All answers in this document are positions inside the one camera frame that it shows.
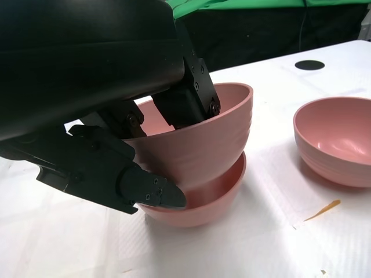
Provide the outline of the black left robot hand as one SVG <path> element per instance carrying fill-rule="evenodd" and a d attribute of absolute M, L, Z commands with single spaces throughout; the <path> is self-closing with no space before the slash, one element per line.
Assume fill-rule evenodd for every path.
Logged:
<path fill-rule="evenodd" d="M 67 194 L 136 212 L 183 209 L 172 181 L 134 162 L 135 101 L 181 129 L 220 112 L 208 69 L 165 1 L 2 1 L 1 156 Z"/>

